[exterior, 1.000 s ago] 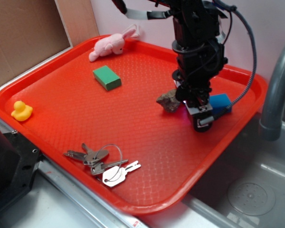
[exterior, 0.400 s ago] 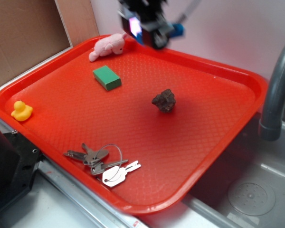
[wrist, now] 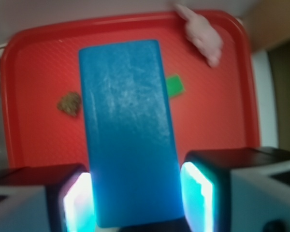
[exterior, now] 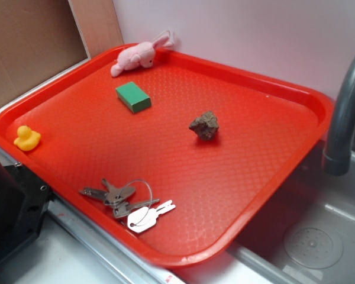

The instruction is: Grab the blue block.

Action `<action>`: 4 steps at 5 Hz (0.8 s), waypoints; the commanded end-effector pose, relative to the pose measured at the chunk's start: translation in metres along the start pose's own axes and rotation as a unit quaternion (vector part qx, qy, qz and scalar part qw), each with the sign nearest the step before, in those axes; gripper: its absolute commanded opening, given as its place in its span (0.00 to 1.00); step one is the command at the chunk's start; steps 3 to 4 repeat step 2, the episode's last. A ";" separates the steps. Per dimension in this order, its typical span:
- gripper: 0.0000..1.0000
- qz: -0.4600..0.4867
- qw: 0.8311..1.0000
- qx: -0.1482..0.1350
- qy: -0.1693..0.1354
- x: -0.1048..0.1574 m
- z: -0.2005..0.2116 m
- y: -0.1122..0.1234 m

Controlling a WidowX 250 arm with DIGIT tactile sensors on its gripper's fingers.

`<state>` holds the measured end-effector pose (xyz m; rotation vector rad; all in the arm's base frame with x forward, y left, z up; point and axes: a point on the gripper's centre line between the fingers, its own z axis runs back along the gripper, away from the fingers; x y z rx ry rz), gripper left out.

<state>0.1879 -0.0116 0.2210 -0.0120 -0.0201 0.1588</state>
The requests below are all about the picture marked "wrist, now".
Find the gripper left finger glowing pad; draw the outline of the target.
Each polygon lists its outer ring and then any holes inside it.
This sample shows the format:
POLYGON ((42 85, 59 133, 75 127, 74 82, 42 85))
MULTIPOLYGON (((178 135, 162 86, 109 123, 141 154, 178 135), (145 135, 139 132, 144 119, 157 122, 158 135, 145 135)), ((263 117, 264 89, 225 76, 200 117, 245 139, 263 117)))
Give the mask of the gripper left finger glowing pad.
POLYGON ((84 165, 0 170, 0 232, 93 232, 91 175, 84 165))

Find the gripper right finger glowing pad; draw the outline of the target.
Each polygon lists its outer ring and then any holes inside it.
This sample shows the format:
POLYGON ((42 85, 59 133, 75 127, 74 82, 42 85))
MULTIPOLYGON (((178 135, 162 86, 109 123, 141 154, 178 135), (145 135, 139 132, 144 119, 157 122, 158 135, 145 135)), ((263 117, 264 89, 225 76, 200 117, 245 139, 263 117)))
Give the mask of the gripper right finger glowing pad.
POLYGON ((290 152, 192 150, 180 171, 193 232, 290 232, 290 152))

